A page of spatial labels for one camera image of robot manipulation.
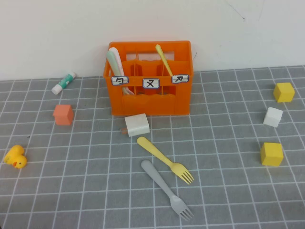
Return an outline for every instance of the yellow spoon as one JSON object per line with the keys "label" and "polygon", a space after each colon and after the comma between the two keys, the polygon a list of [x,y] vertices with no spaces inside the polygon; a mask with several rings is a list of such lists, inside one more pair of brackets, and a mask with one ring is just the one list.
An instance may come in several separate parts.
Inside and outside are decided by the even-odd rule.
{"label": "yellow spoon", "polygon": [[171,71],[171,69],[170,69],[170,66],[168,65],[168,63],[167,63],[167,61],[166,61],[166,58],[165,58],[164,53],[163,53],[163,51],[162,51],[162,48],[161,48],[161,46],[160,46],[159,44],[156,45],[156,50],[157,50],[158,54],[160,55],[161,60],[163,61],[163,63],[164,63],[164,65],[165,65],[165,67],[166,67],[168,73],[170,74],[170,76],[172,76],[173,73],[172,73],[172,71]]}

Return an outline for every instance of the plastic fork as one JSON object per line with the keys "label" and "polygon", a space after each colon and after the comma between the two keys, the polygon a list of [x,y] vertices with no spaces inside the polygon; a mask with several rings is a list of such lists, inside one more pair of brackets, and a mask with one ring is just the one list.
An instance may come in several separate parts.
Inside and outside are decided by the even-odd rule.
{"label": "plastic fork", "polygon": [[172,172],[175,173],[178,177],[180,177],[184,182],[188,185],[194,181],[193,176],[190,172],[181,165],[180,163],[174,163],[170,161],[163,153],[161,153],[150,141],[148,141],[145,137],[139,137],[137,140],[138,144],[146,149],[148,152],[156,156],[158,159],[163,161],[169,168],[171,168]]}
{"label": "plastic fork", "polygon": [[141,162],[141,167],[145,172],[162,188],[166,195],[170,198],[172,209],[184,220],[189,221],[194,215],[189,210],[187,205],[177,197],[171,189],[167,186],[163,178],[160,176],[159,172],[148,160]]}

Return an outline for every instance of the glue stick cap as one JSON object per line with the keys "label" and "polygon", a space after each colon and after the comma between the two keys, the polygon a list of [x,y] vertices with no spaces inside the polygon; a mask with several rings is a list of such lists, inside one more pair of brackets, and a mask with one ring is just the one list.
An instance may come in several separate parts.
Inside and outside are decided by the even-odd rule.
{"label": "glue stick cap", "polygon": [[59,84],[57,84],[57,85],[55,85],[55,86],[52,88],[51,91],[52,91],[54,94],[58,94],[59,92],[62,91],[62,87],[61,87]]}

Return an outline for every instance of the orange plastic caddy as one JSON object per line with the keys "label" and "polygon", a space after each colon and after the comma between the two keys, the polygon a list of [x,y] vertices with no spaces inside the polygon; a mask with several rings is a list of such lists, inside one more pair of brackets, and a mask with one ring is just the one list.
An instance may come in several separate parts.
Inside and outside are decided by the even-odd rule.
{"label": "orange plastic caddy", "polygon": [[[140,53],[157,53],[159,44],[166,54],[174,52],[168,64],[170,76],[161,60],[139,60]],[[118,49],[125,77],[114,76],[106,61],[103,77],[106,81],[113,115],[188,115],[192,91],[193,62],[189,41],[174,42],[111,42]],[[134,60],[126,55],[134,54]],[[135,95],[122,93],[126,87]]]}

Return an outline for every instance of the white cube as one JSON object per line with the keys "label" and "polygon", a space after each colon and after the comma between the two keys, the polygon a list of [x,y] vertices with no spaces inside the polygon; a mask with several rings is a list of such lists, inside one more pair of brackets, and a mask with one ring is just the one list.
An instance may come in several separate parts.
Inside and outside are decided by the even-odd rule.
{"label": "white cube", "polygon": [[149,124],[146,114],[125,117],[125,122],[129,137],[149,133]]}
{"label": "white cube", "polygon": [[282,115],[283,111],[269,107],[264,119],[264,124],[277,127],[281,121]]}

